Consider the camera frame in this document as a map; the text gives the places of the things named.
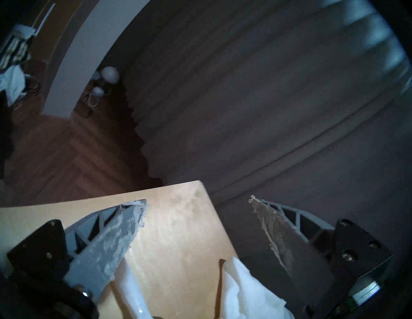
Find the light wood surface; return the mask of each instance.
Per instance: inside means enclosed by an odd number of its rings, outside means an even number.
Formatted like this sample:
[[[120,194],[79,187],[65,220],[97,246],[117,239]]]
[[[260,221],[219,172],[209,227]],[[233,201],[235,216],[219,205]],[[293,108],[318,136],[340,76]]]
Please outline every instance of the light wood surface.
[[[142,198],[147,199],[145,227],[132,242],[126,260],[152,316],[218,317],[221,260],[236,253],[200,181],[73,202],[0,208],[2,269],[5,254],[46,221],[58,218],[68,227],[91,212]],[[110,285],[98,306],[100,318],[130,318]]]

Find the parquet floor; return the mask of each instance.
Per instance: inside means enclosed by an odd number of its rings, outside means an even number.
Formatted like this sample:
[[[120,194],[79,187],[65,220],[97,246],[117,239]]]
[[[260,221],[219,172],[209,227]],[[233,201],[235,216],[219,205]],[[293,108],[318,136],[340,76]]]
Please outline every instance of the parquet floor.
[[[40,115],[40,96],[13,112],[15,151],[5,163],[0,206],[78,200],[159,187],[147,175],[122,86],[93,114],[70,119]]]

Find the screw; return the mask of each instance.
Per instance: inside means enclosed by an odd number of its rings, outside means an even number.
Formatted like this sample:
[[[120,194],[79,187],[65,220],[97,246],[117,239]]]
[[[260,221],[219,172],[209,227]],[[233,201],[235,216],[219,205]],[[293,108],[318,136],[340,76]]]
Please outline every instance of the screw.
[[[349,261],[349,262],[354,262],[354,261],[355,261],[355,258],[354,258],[350,253],[348,253],[348,252],[343,252],[343,253],[342,253],[342,258],[343,258],[345,261]]]
[[[88,291],[82,285],[76,285],[75,289],[83,294],[83,296],[88,297]]]
[[[369,242],[369,247],[373,249],[379,249],[381,248],[381,245],[376,240],[371,240]]]

